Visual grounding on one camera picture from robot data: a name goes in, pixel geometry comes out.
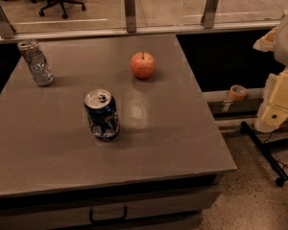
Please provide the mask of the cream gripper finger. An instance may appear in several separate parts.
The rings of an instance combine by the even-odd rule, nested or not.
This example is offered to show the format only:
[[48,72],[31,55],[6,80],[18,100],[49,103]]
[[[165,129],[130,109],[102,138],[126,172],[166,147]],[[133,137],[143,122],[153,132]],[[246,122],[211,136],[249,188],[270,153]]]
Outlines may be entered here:
[[272,52],[275,49],[277,27],[268,31],[253,44],[253,48],[260,52]]
[[270,74],[266,80],[263,102],[259,106],[255,129],[269,133],[288,118],[288,67],[280,74]]

